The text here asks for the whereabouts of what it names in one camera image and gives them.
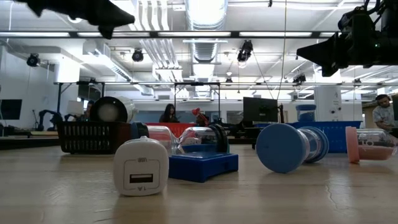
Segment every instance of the person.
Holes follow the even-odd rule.
[[[90,100],[89,102],[87,102],[87,109],[85,111],[85,113],[83,115],[81,115],[80,117],[78,117],[75,121],[89,121],[90,120],[90,110],[91,107],[94,105],[94,101]]]
[[[162,116],[159,119],[160,123],[178,123],[178,119],[175,117],[174,105],[169,103],[164,110]]]
[[[392,131],[397,127],[394,119],[394,110],[390,104],[391,99],[386,94],[376,97],[377,107],[373,110],[373,121],[375,124],[386,131]]]

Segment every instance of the white usb charger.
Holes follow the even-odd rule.
[[[161,192],[169,178],[169,155],[158,141],[147,137],[125,142],[115,153],[113,180],[118,192],[146,196]]]

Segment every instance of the woman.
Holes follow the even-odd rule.
[[[166,106],[166,110],[164,111],[164,114],[160,116],[159,119],[160,123],[178,123],[178,119],[175,117],[175,108],[174,105],[169,103]]]

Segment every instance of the table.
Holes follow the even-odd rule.
[[[112,156],[59,147],[0,151],[0,223],[396,223],[398,158],[348,163],[332,154],[275,174],[251,146],[231,146],[239,172],[204,184],[169,179],[149,197],[120,197]]]

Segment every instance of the red object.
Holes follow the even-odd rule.
[[[196,108],[192,110],[192,114],[195,116],[199,116],[202,120],[205,121],[205,126],[209,126],[209,121],[206,119],[206,117],[200,112],[200,108]]]
[[[195,124],[189,124],[189,123],[145,123],[145,124],[148,126],[166,126],[171,130],[171,132],[177,138],[179,138],[187,128],[195,126]]]

